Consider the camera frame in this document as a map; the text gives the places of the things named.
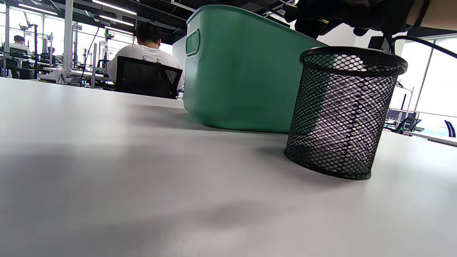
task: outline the wire mesh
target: wire mesh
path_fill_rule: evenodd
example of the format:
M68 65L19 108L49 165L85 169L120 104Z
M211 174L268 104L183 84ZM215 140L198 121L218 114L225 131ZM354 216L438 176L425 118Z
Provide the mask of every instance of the wire mesh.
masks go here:
M284 151L297 164L347 179L371 177L397 77L398 56L324 47L300 58L303 73Z

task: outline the ceiling light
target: ceiling light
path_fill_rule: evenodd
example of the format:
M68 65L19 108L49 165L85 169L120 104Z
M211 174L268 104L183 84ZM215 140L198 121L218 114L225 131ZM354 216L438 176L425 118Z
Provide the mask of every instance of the ceiling light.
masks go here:
M49 14L58 15L58 14L57 14L57 13L55 13L55 12L51 12L51 11L47 11L47 10L38 9L38 8L35 8L35 7L31 7L31 6L28 6L28 5L23 5L23 4L17 4L17 5L18 5L18 6L22 6L22 7L25 7L25 8L29 8L29 9L33 9L33 10L37 10L37 11L46 12L46 13L49 13Z
M124 9L124 8L121 8L121 7L117 7L117 6L114 6L114 5L110 5L110 4L107 4L107 3L104 3L104 2L100 2L100 1L97 1L97 0L92 0L92 2L94 2L94 3L96 3L96 4L108 6L108 7L111 7L111 8L113 8L113 9L116 9L116 10L124 11L124 12L126 12L126 13L130 13L130 14L133 14L133 15L136 15L136 14L137 14L137 13L134 12L134 11L130 11L130 10L127 10L127 9Z
M119 23L122 23L122 24L126 24L126 25L129 25L129 26L135 26L134 24L132 23L128 23L128 22L125 22L125 21L121 21L121 20L117 20L115 18L110 18L110 17L106 17L106 16L103 16L103 15L99 15L100 18L103 18L103 19L107 19L107 20L110 20L110 21L115 21L115 22L119 22Z
M108 27L108 26L105 26L105 28L106 29L111 29L111 30L114 30L114 31L119 31L119 32L122 32L122 33L125 33L125 34L129 34L129 35L133 35L133 33L131 33L131 32L120 30L120 29L117 29L117 28Z

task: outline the man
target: man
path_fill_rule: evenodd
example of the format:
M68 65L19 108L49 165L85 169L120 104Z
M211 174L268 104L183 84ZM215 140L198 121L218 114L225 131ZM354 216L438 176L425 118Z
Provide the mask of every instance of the man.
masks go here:
M61 64L61 63L62 63L62 60L61 60L59 57L57 57L57 56L54 55L54 51L55 51L55 50L56 50L56 49L55 49L54 47L51 49L51 47L48 46L48 53L53 55L53 60L55 59L54 62L58 62L58 63Z
M33 54L30 51L30 49L24 45L25 41L26 41L26 39L24 37L16 35L16 36L14 36L14 43L10 44L10 48L26 50L27 51L27 55L33 56Z
M137 42L138 45L129 45L119 50L114 59L108 64L106 69L113 82L116 82L118 56L146 60L153 63L159 61L163 65L180 69L178 61L172 55L159 49L162 40L159 28L156 25L146 22L138 25ZM180 90L183 87L184 74L181 76L177 89Z

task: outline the green plastic bin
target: green plastic bin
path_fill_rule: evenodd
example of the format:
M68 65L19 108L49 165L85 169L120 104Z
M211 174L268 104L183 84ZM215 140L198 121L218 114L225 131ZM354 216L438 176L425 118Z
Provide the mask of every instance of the green plastic bin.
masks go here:
M325 46L257 14L205 5L187 21L184 107L217 128L287 133L305 50Z

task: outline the office chair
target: office chair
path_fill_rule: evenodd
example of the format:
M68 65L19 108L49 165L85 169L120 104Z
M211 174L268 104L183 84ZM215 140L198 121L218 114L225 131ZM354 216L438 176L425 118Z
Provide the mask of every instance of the office chair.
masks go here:
M109 62L110 62L110 60L105 60L105 59L98 60L97 68L106 69L106 66L108 66L108 63L109 63Z
M455 131L454 126L452 125L452 123L450 123L447 120L444 120L444 122L446 123L447 130L449 130L449 137L455 138L456 137L456 131Z
M176 99L182 70L125 56L117 57L114 91Z
M408 117L400 122L397 128L389 128L389 127L384 127L385 129L388 129L392 132L398 133L398 134L403 134L405 131L414 131L416 128L417 124L421 122L421 119L415 119Z
M27 51L24 49L18 48L10 48L10 57L17 57L17 58L29 58L27 56ZM34 69L30 66L28 62L22 62L22 67L17 67L17 62L13 59L6 60L6 68L11 70L11 75L13 79L23 79L28 80L33 78L33 74L35 72Z

